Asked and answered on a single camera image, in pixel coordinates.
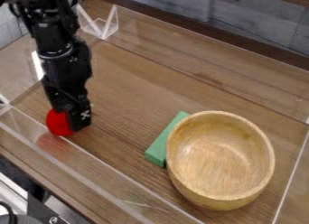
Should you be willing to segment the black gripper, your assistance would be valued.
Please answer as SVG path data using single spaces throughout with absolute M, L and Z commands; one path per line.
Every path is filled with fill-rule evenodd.
M 80 131 L 92 122 L 91 102 L 86 97 L 86 82 L 92 76 L 91 59 L 86 42 L 75 42 L 67 57 L 43 62 L 44 93 L 56 113 L 66 111 L 72 132 Z

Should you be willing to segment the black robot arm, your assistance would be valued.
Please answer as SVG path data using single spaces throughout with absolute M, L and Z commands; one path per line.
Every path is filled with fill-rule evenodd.
M 92 76 L 92 54 L 76 35 L 79 17 L 68 0 L 0 0 L 24 22 L 35 40 L 43 66 L 43 89 L 51 110 L 46 125 L 55 135 L 68 136 L 92 122 L 86 83 Z

